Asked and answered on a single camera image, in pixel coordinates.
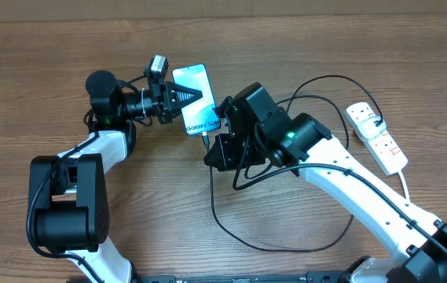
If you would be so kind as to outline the blue Galaxy smartphone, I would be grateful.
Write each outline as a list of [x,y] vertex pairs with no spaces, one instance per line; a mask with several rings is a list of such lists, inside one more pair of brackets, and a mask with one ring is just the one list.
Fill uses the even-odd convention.
[[181,110],[186,134],[190,136],[218,130],[221,122],[214,112],[216,105],[206,66],[195,64],[177,68],[172,71],[172,76],[176,84],[200,90],[203,95]]

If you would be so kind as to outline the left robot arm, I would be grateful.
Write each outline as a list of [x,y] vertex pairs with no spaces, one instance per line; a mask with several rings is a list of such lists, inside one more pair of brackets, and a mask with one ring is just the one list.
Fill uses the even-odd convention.
[[199,90],[167,82],[165,73],[146,72],[148,87],[99,70],[86,79],[90,110],[83,121],[88,138],[72,149],[31,161],[27,240],[39,255],[68,259],[89,282],[138,282],[132,262],[109,237],[105,173],[128,158],[136,144],[136,123],[156,117],[170,123]]

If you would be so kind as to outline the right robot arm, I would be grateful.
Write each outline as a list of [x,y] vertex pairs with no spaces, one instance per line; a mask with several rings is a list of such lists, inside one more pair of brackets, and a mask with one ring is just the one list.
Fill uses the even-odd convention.
[[336,199],[379,240],[385,259],[366,256],[341,282],[447,282],[447,221],[406,200],[354,159],[311,115],[291,118],[260,83],[216,109],[229,131],[215,138],[204,163],[240,172],[265,161],[276,167],[234,189],[292,172]]

